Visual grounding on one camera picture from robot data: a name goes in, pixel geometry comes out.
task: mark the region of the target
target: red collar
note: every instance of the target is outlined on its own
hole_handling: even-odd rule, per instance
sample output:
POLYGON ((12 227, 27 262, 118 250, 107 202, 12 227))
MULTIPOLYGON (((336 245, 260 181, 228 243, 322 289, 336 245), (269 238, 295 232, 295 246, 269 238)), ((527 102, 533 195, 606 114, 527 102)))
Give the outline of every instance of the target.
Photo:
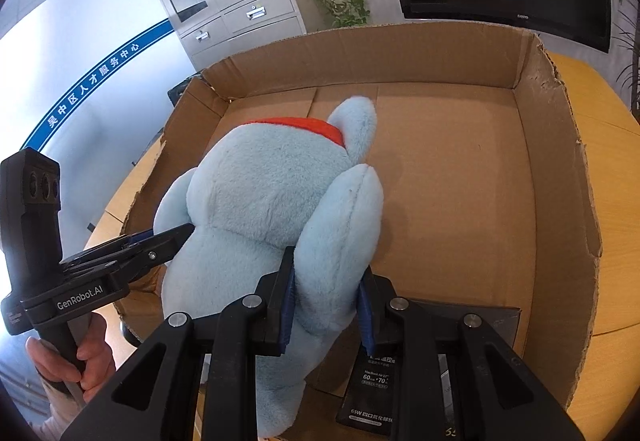
POLYGON ((245 124, 250 123, 268 123, 272 125, 286 125, 296 128, 303 128, 304 130, 308 130, 310 132, 313 132, 314 134, 324 136, 325 138, 333 141, 336 145, 340 145, 344 148, 342 132, 340 132, 338 128, 327 123, 326 121, 322 121, 321 119, 316 119, 313 117, 268 117, 266 119, 255 119, 254 121, 247 121, 247 123, 245 124))

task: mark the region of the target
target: stuffed animal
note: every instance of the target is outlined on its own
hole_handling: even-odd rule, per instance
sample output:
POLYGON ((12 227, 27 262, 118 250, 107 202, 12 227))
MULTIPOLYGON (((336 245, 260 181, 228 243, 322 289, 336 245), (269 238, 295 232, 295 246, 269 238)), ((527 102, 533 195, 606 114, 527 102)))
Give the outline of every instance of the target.
POLYGON ((249 122, 223 137, 169 188, 154 231, 193 223, 162 283, 165 316, 219 313, 253 293, 295 246, 296 308, 279 358, 257 357, 258 436, 294 421, 305 376, 355 314, 355 297, 380 234, 382 186, 361 164, 376 129, 368 98, 344 101, 328 121, 249 122))

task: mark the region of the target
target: human hand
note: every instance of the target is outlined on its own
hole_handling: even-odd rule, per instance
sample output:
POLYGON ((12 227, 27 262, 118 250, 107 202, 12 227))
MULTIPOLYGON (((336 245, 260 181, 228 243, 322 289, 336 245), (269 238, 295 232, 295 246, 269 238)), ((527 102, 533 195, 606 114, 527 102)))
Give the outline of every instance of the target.
POLYGON ((82 374, 73 364, 45 347, 36 338, 27 339, 27 354, 39 373, 49 381, 79 383, 84 391, 84 400, 88 402, 116 372, 111 347, 104 340, 106 331, 105 319, 98 313, 91 313, 89 328, 76 354, 78 360, 86 363, 82 374))

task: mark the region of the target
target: plush toy ear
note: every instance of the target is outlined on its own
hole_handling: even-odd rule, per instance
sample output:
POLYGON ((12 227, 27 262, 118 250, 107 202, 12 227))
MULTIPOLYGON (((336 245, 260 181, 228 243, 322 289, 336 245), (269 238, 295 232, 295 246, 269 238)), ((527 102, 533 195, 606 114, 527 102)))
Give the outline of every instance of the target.
POLYGON ((293 253, 296 320, 316 336, 339 333, 355 314, 355 295, 380 236, 383 191, 373 167, 341 173, 320 199, 293 253))
POLYGON ((344 147, 354 165, 367 155, 376 133, 376 121, 376 109, 364 96, 343 101, 327 119, 327 123, 342 132, 344 147))

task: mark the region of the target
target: cardboard box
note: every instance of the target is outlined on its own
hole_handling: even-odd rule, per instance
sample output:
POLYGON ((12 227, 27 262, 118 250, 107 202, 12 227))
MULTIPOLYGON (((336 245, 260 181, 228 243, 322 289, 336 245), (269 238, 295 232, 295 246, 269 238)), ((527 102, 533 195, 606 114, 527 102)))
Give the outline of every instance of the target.
MULTIPOLYGON (((194 80, 181 98, 126 233, 150 227, 171 183, 238 124, 325 119, 347 97, 368 96, 378 131, 367 162, 385 190, 374 272, 408 297, 520 308, 515 350, 569 406, 593 331, 602 248, 584 145, 537 37, 460 22, 332 30, 232 56, 203 76, 213 88, 194 80)), ((153 276, 140 288, 148 292, 153 276)), ((162 317, 155 293, 144 293, 142 312, 142 294, 118 309, 144 337, 150 317, 162 317)), ((368 437, 335 424, 340 391, 327 392, 335 375, 322 372, 284 437, 368 437)))

